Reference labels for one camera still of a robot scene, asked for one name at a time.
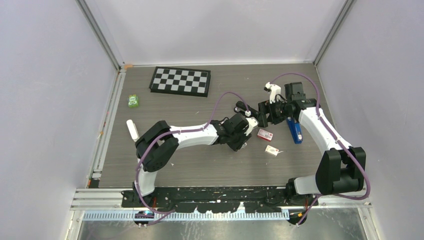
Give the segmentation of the white stapler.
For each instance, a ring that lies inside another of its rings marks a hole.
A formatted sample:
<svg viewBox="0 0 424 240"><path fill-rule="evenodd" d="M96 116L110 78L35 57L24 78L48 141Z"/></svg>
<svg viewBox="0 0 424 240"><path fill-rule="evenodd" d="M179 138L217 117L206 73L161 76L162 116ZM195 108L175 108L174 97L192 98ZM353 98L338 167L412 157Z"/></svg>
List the white stapler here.
<svg viewBox="0 0 424 240"><path fill-rule="evenodd" d="M132 119L128 119L126 121L126 125L127 125L131 139L134 142L136 142L140 138L140 136L139 136L139 133L138 133L138 130L137 130L135 123L133 122Z"/></svg>

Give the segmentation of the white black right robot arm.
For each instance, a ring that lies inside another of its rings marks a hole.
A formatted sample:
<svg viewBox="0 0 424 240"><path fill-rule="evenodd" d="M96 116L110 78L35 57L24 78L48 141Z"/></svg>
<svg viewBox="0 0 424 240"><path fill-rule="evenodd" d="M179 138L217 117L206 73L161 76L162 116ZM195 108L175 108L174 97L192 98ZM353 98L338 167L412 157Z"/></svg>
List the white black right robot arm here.
<svg viewBox="0 0 424 240"><path fill-rule="evenodd" d="M318 146L322 158L314 175L289 179L285 198L291 205L299 205L309 194L336 195L363 189L366 153L344 140L327 120L318 101L307 98L301 82L281 87L266 83L269 99L261 102L259 111L265 124L294 120L303 126Z"/></svg>

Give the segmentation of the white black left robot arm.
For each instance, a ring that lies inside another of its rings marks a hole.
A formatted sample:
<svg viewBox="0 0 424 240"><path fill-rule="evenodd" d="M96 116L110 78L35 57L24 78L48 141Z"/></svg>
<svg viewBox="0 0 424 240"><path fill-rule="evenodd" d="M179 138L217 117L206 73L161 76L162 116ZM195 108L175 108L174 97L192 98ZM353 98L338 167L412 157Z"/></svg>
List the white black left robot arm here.
<svg viewBox="0 0 424 240"><path fill-rule="evenodd" d="M231 118L185 127L158 121L135 142L138 158L134 181L135 202L141 207L148 207L153 202L157 173L177 150L200 145L228 145L237 152L246 145L258 125L254 117L245 117L241 113Z"/></svg>

